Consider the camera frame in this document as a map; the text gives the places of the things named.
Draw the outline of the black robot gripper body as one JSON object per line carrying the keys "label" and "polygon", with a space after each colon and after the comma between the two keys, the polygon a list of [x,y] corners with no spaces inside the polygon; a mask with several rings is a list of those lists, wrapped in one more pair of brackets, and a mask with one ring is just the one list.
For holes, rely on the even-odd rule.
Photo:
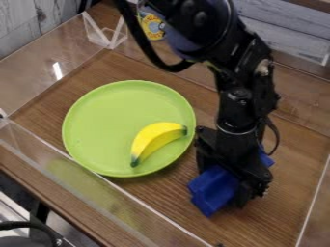
{"label": "black robot gripper body", "polygon": [[260,147],[252,133],[234,135],[206,126],[197,127],[196,146],[213,149],[224,159],[224,168],[240,181],[270,185],[274,180],[270,168],[262,161]]}

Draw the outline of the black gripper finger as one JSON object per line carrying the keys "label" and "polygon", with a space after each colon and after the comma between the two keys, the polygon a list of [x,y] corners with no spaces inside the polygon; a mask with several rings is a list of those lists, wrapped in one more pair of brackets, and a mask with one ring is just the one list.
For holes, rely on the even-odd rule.
{"label": "black gripper finger", "polygon": [[212,167],[221,167],[224,165],[224,159],[214,154],[213,149],[201,146],[197,146],[197,162],[200,174]]}
{"label": "black gripper finger", "polygon": [[249,181],[244,181],[238,185],[238,190],[233,198],[233,206],[244,208],[250,200],[257,196],[264,197],[270,186],[262,183],[252,184]]}

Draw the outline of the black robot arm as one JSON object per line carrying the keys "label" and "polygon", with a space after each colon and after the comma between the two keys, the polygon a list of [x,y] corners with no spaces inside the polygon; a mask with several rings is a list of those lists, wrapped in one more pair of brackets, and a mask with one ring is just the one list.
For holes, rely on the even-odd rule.
{"label": "black robot arm", "polygon": [[280,94],[274,83],[273,51],[242,22],[233,0],[138,0],[165,23],[168,43],[181,57],[169,64],[147,40],[129,0],[114,0],[135,41],[155,66],[180,72],[205,63],[220,95],[216,126],[196,130],[196,204],[217,209],[244,207],[262,197],[274,180],[264,159],[268,129]]}

